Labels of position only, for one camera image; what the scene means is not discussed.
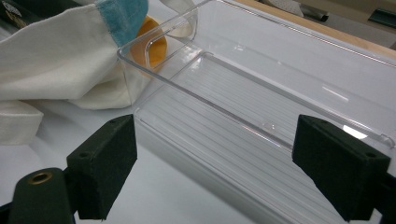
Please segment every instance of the black clamp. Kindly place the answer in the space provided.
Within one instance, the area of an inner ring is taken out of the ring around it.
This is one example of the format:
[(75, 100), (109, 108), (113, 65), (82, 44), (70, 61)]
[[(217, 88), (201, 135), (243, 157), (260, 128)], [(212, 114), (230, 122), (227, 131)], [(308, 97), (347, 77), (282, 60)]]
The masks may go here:
[(106, 219), (137, 159), (133, 115), (102, 126), (67, 157), (67, 168), (43, 169), (22, 178), (0, 223), (75, 223)]
[(390, 158), (330, 122), (300, 115), (292, 158), (345, 221), (396, 223), (396, 178)]

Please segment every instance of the wooden surface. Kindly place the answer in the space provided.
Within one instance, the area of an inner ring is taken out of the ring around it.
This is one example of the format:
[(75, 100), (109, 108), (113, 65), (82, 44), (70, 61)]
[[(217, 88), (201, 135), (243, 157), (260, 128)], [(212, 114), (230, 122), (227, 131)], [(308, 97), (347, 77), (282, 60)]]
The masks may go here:
[(353, 44), (360, 48), (368, 49), (375, 54), (381, 54), (381, 55), (396, 59), (396, 50), (385, 48), (385, 47), (377, 45), (373, 42), (358, 38), (354, 35), (349, 35), (349, 34), (334, 30), (333, 28), (329, 28), (329, 27), (326, 27), (319, 23), (315, 23), (313, 21), (306, 20), (304, 18), (301, 18), (301, 17), (295, 16), (293, 14), (290, 14), (288, 12), (282, 11), (278, 8), (269, 7), (269, 6), (259, 3), (259, 2), (255, 2), (252, 0), (235, 0), (235, 1), (245, 4), (246, 6), (249, 6), (249, 7), (257, 8), (263, 12), (272, 14), (274, 16), (281, 18), (281, 19), (302, 25), (303, 27), (306, 27), (308, 29), (311, 29), (311, 30), (314, 30), (317, 32), (321, 32), (325, 35), (337, 38), (337, 39), (347, 42), (349, 44)]

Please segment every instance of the white cloth bag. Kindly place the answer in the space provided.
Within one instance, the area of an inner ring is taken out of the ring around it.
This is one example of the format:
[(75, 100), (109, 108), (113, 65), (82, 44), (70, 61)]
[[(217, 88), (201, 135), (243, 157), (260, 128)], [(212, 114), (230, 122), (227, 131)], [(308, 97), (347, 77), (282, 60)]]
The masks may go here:
[(147, 12), (148, 0), (98, 0), (1, 41), (0, 145), (35, 136), (43, 114), (20, 100), (63, 99), (89, 109), (130, 105), (116, 52), (136, 36)]

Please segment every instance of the transparent plastic bin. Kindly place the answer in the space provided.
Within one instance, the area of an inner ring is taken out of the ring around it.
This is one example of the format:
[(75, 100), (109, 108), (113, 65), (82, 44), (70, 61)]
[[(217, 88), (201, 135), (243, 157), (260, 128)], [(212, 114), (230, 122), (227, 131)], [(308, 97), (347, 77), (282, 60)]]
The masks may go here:
[[(162, 37), (167, 57), (150, 64)], [(291, 160), (300, 114), (394, 153), (396, 62), (254, 9), (204, 1), (119, 56), (126, 78), (150, 80), (135, 104), (140, 136), (221, 182), (235, 207), (252, 204), (258, 222), (345, 223)]]

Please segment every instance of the teal fabric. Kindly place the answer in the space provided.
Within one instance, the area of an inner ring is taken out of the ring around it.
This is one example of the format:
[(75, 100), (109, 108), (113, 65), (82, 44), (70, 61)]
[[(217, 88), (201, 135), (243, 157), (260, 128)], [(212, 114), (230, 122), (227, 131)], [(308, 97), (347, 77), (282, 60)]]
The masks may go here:
[(148, 0), (97, 0), (95, 4), (119, 47), (136, 37), (149, 10)]

